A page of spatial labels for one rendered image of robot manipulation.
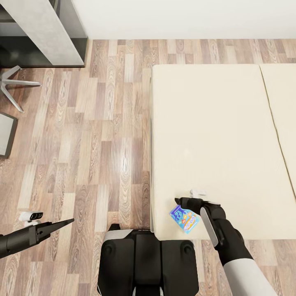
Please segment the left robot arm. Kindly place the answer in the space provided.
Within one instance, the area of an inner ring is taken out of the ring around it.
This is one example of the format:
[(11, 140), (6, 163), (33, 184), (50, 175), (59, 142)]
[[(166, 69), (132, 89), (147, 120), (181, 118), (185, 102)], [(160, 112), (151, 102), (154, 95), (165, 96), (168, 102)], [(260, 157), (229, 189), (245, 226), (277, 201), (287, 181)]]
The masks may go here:
[(25, 228), (5, 236), (0, 234), (0, 259), (38, 245), (41, 241), (49, 238), (54, 231), (74, 222), (74, 218), (72, 218), (55, 224), (52, 222), (42, 223), (37, 220), (42, 216), (43, 212), (40, 211), (24, 211), (19, 220), (25, 221)]

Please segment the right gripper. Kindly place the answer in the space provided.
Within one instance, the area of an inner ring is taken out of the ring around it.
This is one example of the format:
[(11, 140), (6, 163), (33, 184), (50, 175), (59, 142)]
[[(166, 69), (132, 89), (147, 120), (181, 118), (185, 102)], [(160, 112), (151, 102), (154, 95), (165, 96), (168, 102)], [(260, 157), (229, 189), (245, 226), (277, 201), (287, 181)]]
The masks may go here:
[(196, 213), (194, 211), (194, 206), (196, 204), (196, 202), (198, 201), (203, 201), (203, 199), (195, 199), (195, 198), (187, 198), (187, 197), (181, 197), (180, 199), (175, 198), (175, 202), (180, 205), (180, 207), (182, 209), (189, 209), (191, 210), (193, 213)]

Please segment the board game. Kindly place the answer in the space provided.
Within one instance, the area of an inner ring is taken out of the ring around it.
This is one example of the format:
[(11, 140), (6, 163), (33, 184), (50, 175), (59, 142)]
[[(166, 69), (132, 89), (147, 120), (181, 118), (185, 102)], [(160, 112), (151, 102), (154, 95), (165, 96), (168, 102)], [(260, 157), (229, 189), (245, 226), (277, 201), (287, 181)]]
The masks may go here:
[(176, 205), (169, 215), (171, 215), (187, 235), (200, 222), (199, 218), (191, 210), (182, 209), (180, 205)]

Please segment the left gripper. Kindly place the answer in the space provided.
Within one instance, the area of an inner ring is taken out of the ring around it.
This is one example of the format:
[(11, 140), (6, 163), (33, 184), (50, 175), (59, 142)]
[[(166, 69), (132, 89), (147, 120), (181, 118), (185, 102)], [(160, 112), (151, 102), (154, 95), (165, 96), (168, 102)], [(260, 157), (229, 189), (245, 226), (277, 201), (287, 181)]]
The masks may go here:
[(53, 224), (45, 222), (12, 232), (7, 240), (9, 254), (16, 254), (49, 238), (54, 231), (74, 222), (74, 218)]

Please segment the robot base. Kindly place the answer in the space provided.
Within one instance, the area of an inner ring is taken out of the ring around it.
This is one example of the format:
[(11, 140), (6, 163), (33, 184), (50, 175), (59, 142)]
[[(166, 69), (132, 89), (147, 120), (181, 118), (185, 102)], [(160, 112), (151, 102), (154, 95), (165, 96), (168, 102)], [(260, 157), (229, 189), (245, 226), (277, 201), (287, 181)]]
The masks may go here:
[(199, 292), (193, 240), (158, 240), (150, 229), (111, 224), (101, 248), (101, 296), (195, 296)]

